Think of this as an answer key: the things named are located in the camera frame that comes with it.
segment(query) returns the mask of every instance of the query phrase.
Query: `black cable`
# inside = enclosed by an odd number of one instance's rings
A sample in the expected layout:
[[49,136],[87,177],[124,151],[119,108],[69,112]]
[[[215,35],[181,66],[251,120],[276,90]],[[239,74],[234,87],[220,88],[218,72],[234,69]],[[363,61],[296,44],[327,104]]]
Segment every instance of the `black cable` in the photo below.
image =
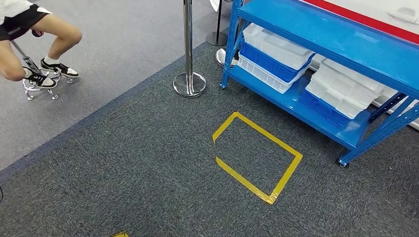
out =
[[1,203],[1,201],[3,201],[3,189],[1,189],[1,186],[0,186],[0,195],[1,195],[0,197],[0,203]]

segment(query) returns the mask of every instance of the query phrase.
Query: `person's leg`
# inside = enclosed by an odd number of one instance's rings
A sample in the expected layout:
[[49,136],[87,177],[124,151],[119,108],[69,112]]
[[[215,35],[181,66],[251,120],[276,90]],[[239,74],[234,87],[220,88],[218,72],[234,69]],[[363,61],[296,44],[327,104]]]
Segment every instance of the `person's leg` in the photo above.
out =
[[20,81],[26,75],[8,40],[0,41],[0,73],[11,81]]
[[38,75],[30,68],[22,67],[8,40],[0,41],[0,73],[7,80],[21,81],[22,79],[27,79],[33,81],[41,88],[51,89],[57,86],[57,83],[50,78]]
[[48,57],[53,60],[58,60],[63,53],[78,44],[82,39],[82,34],[76,27],[54,14],[46,15],[32,29],[57,36],[48,53]]

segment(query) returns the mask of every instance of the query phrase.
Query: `yellow tape square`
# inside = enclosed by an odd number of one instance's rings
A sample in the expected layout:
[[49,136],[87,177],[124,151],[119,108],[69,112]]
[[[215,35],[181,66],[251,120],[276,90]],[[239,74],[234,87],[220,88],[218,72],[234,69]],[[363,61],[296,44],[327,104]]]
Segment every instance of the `yellow tape square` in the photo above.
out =
[[285,171],[284,175],[279,180],[278,184],[274,188],[271,195],[267,195],[264,192],[262,192],[260,189],[255,187],[252,183],[250,183],[248,180],[246,180],[243,176],[238,174],[234,169],[229,167],[225,162],[223,162],[219,157],[215,157],[215,160],[217,164],[223,168],[227,173],[229,173],[231,176],[233,176],[235,179],[237,179],[241,184],[243,184],[246,188],[248,188],[250,191],[252,191],[254,194],[256,194],[259,198],[264,200],[265,202],[269,204],[273,204],[275,200],[278,198],[279,194],[281,193],[282,189],[284,188],[285,184],[290,179],[291,175],[294,173],[295,168],[300,163],[302,159],[302,154],[298,151],[294,150],[289,145],[285,144],[283,141],[279,140],[274,135],[270,134],[260,126],[258,126],[256,123],[250,121],[250,119],[246,118],[239,112],[234,112],[221,126],[220,128],[212,135],[212,141],[214,142],[220,137],[220,135],[225,131],[225,129],[233,122],[235,118],[240,119],[241,121],[245,122],[247,125],[255,129],[256,131],[260,132],[265,137],[269,138],[271,141],[278,144],[280,147],[284,148],[286,151],[294,155],[294,159],[291,162],[291,164],[288,166],[287,170]]

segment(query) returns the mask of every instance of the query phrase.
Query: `person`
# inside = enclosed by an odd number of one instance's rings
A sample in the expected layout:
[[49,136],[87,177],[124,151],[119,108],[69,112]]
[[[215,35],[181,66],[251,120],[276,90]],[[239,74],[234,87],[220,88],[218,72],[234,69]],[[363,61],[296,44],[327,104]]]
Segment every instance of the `person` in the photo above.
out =
[[42,70],[60,72],[70,78],[79,76],[76,71],[59,61],[61,55],[82,39],[82,34],[76,27],[27,0],[0,0],[0,73],[7,80],[27,79],[48,89],[57,86],[54,80],[37,74],[28,67],[22,67],[10,45],[9,31],[17,27],[32,29],[38,35],[45,32],[57,36],[47,56],[41,60]]

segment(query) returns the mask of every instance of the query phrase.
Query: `person's knee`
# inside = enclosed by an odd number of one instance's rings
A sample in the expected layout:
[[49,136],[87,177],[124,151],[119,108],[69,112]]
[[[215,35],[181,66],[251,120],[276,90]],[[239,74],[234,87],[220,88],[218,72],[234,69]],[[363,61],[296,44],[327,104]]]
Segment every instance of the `person's knee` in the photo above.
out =
[[71,41],[72,44],[76,45],[82,40],[82,33],[77,28],[73,28],[71,33],[69,34],[68,40]]
[[3,70],[3,76],[7,80],[20,81],[25,77],[26,73],[22,67],[9,67]]

